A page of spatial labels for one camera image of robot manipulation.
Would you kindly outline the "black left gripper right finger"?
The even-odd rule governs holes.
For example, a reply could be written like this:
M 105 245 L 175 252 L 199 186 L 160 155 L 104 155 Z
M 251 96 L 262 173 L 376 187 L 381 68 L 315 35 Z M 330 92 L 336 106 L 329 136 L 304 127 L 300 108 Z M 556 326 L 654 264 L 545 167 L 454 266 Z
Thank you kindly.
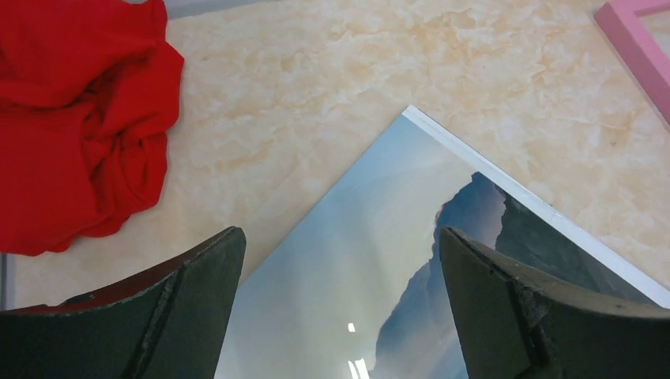
M 591 291 L 452 227 L 440 260 L 471 378 L 666 378 L 667 309 Z

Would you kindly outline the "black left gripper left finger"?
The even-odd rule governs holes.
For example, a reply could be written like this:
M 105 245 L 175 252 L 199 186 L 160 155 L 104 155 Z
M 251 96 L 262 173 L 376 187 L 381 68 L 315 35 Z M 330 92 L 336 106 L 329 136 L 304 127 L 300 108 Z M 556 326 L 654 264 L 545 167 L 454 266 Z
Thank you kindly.
M 229 227 L 57 306 L 2 312 L 2 377 L 213 377 L 246 244 L 243 230 Z

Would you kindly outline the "seascape photo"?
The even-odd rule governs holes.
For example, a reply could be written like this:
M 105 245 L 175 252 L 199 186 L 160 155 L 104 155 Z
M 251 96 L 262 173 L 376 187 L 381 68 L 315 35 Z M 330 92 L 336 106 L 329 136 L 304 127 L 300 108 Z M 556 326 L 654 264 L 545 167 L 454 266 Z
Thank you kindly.
M 579 287 L 669 305 L 665 287 L 408 107 L 241 286 L 216 377 L 467 377 L 444 227 Z

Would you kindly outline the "pink wooden picture frame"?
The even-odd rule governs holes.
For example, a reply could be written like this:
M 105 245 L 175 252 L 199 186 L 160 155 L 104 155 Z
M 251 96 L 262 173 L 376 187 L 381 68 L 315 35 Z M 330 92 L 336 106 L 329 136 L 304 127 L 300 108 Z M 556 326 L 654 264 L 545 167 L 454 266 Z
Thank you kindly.
M 669 10 L 668 0 L 616 0 L 594 12 L 601 31 L 646 95 L 669 121 L 669 57 L 642 23 L 642 17 Z

